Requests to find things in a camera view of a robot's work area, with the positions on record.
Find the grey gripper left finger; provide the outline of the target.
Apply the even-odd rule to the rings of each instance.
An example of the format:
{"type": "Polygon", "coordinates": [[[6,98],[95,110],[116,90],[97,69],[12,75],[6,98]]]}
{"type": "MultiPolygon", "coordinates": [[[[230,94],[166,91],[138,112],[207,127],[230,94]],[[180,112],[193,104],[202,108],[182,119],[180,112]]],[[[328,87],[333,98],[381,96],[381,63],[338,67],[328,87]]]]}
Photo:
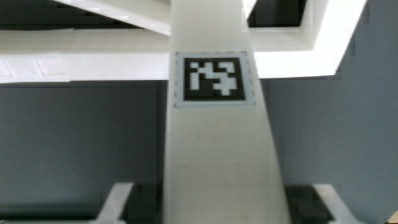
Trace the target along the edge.
{"type": "Polygon", "coordinates": [[[120,219],[120,215],[131,189],[131,182],[113,184],[95,219],[88,224],[125,224],[125,221],[120,219]]]}

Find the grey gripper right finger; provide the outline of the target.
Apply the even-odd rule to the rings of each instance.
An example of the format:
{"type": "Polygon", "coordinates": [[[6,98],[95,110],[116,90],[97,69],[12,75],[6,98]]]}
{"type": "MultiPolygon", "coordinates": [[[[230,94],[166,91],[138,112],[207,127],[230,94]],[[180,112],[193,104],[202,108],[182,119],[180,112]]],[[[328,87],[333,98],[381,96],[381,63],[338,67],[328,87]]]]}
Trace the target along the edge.
{"type": "Polygon", "coordinates": [[[314,184],[312,187],[331,214],[328,224],[362,224],[353,216],[333,187],[328,184],[314,184]]]}

